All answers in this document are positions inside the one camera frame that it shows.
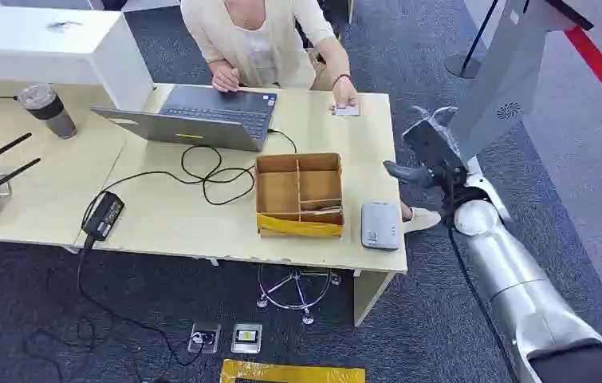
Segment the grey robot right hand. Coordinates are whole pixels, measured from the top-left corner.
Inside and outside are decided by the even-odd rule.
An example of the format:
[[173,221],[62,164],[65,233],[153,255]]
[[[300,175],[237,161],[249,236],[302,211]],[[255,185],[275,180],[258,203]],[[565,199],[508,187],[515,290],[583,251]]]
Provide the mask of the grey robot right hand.
[[417,107],[420,119],[403,134],[403,141],[414,152],[418,165],[406,167],[386,160],[387,173],[397,180],[421,188],[440,187],[449,191],[463,188],[468,178],[466,164],[462,162],[458,142],[448,127],[458,111],[447,106],[430,112]]

